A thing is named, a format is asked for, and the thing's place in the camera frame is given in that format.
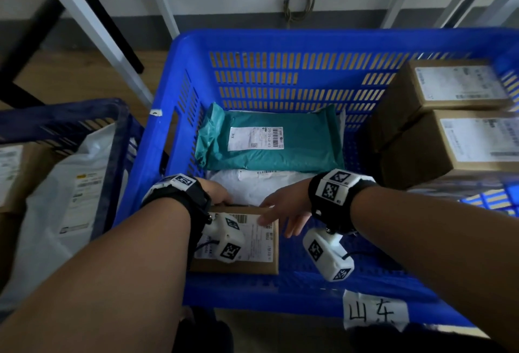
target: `floor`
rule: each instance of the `floor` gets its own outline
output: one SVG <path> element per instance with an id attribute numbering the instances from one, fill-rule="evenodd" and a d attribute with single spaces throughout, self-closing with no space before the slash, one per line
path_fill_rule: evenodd
<path id="1" fill-rule="evenodd" d="M 141 75 L 152 93 L 158 87 L 166 51 L 140 51 Z M 119 74 L 97 51 L 36 53 L 16 79 L 16 84 L 47 104 L 93 98 L 119 97 L 142 125 L 148 111 L 126 86 Z M 0 103 L 1 108 L 9 108 Z M 348 352 L 341 319 L 270 314 L 265 312 L 217 310 L 217 317 L 230 325 L 237 353 Z M 467 330 L 447 328 L 466 333 Z M 469 329 L 481 335 L 477 329 Z"/>

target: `white plastic package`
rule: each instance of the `white plastic package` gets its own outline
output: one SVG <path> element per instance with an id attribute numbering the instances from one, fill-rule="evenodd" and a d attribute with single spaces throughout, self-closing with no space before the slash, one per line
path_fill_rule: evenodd
<path id="1" fill-rule="evenodd" d="M 10 280 L 0 311 L 16 309 L 90 241 L 115 124 L 89 134 L 27 198 Z"/>
<path id="2" fill-rule="evenodd" d="M 341 141 L 344 140 L 346 112 L 338 116 Z M 296 171 L 249 171 L 221 170 L 208 171 L 207 179 L 221 184 L 227 189 L 234 204 L 259 206 L 263 200 L 282 187 L 295 184 L 315 174 Z"/>

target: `person's right arm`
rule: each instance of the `person's right arm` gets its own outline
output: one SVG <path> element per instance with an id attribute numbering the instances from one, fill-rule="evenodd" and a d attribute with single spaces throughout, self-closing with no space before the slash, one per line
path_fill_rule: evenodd
<path id="1" fill-rule="evenodd" d="M 258 222 L 288 217 L 293 221 L 288 235 L 297 235 L 310 211 L 308 184 L 301 181 L 267 197 L 263 205 L 274 207 Z M 362 236 L 490 337 L 519 349 L 518 219 L 382 187 L 355 196 L 350 215 Z"/>

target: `blue plastic basket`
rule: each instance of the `blue plastic basket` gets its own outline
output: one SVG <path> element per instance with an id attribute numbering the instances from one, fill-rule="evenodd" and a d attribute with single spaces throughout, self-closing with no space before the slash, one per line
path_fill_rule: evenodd
<path id="1" fill-rule="evenodd" d="M 74 153 L 88 134 L 114 122 L 114 140 L 91 239 L 113 224 L 123 176 L 132 169 L 144 132 L 129 107 L 120 99 L 107 98 L 0 112 L 0 144 L 35 141 L 64 156 Z"/>
<path id="2" fill-rule="evenodd" d="M 174 111 L 179 120 L 167 174 L 203 175 L 195 162 L 196 135 L 204 112 L 214 101 L 226 109 L 273 112 L 305 113 L 327 104 L 334 104 L 337 111 L 345 109 L 346 167 L 359 171 L 354 134 L 399 67 L 409 59 L 451 58 L 489 58 L 511 96 L 519 100 L 515 74 L 519 32 L 512 29 L 204 30 L 183 34 L 171 46 L 153 103 L 160 113 L 148 119 L 115 223 L 135 212 L 160 178 L 161 154 Z M 500 198 L 507 213 L 515 213 L 519 202 L 514 200 L 513 188 L 505 188 L 498 196 L 481 196 L 480 205 L 493 208 L 492 196 Z M 302 247 L 303 235 L 280 238 L 279 276 L 190 274 L 185 303 L 342 317 L 342 294 L 348 289 L 406 300 L 412 322 L 470 325 L 391 260 L 360 256 L 347 280 L 324 281 Z M 345 238 L 343 245 L 348 251 L 376 251 L 362 237 Z"/>

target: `white camera device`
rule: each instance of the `white camera device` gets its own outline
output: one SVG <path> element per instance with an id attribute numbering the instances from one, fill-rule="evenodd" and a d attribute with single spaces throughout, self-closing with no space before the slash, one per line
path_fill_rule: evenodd
<path id="1" fill-rule="evenodd" d="M 331 234 L 324 228 L 312 228 L 302 239 L 305 250 L 328 282 L 345 280 L 355 269 L 354 260 L 340 243 L 341 238 L 341 234 Z"/>
<path id="2" fill-rule="evenodd" d="M 238 253 L 245 246 L 245 236 L 235 217 L 222 212 L 202 231 L 211 240 L 219 241 L 214 256 L 224 263 L 234 263 Z"/>

